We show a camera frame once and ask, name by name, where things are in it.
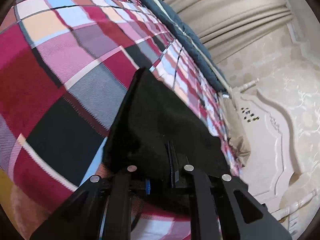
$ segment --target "multicolored blanket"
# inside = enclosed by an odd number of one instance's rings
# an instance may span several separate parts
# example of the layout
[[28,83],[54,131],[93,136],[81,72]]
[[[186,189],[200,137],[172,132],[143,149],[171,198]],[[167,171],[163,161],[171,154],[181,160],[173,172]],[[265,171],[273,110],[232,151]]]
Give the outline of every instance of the multicolored blanket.
[[[92,174],[134,72],[147,67],[222,142],[216,92],[139,0],[17,0],[0,26],[0,167],[54,211]],[[188,239],[188,218],[145,204],[132,239]]]

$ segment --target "checkered bedsheet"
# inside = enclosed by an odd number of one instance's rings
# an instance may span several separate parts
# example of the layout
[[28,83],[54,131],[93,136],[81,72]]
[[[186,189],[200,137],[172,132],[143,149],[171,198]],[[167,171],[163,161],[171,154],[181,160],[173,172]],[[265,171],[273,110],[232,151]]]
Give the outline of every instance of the checkered bedsheet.
[[[139,0],[17,0],[0,26],[0,167],[55,210],[92,174],[135,71],[147,67],[221,139],[216,92]],[[132,239],[188,239],[188,218],[145,204]]]

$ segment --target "round metal pin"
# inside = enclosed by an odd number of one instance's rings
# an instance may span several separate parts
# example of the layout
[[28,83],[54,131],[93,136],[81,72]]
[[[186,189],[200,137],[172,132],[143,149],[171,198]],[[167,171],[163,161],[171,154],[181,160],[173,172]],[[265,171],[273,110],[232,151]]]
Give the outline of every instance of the round metal pin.
[[134,172],[137,170],[137,166],[134,166],[134,165],[130,165],[128,168],[127,168],[128,171],[130,172]]
[[192,165],[190,165],[190,164],[187,164],[187,165],[184,166],[184,169],[185,169],[186,171],[193,171],[193,170],[194,170],[194,166],[192,166]]
[[223,175],[222,175],[222,179],[223,179],[224,181],[230,181],[230,180],[231,180],[231,176],[230,176],[229,174],[223,174]]
[[98,175],[93,175],[90,177],[90,181],[95,183],[95,182],[98,182],[99,181],[99,176]]

